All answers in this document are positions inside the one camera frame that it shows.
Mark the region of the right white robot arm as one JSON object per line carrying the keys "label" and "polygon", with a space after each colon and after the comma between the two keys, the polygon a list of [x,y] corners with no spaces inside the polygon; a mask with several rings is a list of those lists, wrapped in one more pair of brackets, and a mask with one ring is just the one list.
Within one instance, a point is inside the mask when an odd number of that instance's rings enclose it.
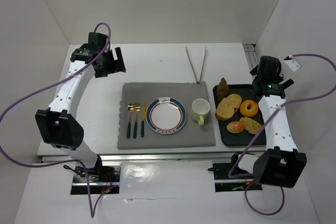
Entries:
{"label": "right white robot arm", "polygon": [[278,58],[262,56],[250,73],[255,76],[253,92],[262,113],[258,134],[266,135],[266,150],[260,156],[244,150],[228,173],[229,178],[252,178],[256,184],[293,188],[307,157],[298,151],[291,136],[285,109],[285,89],[293,84],[281,76]]}

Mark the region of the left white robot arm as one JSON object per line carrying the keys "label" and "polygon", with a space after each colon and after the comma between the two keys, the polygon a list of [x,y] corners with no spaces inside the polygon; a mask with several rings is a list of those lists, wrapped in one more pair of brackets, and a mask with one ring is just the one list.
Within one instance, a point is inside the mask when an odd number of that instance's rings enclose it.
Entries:
{"label": "left white robot arm", "polygon": [[121,49],[106,46],[108,37],[90,32],[88,42],[71,55],[68,80],[45,110],[38,110],[35,120],[44,143],[60,149],[72,159],[79,160],[74,172],[92,180],[100,180],[108,172],[101,157],[84,142],[84,130],[76,120],[79,102],[92,78],[125,72]]}

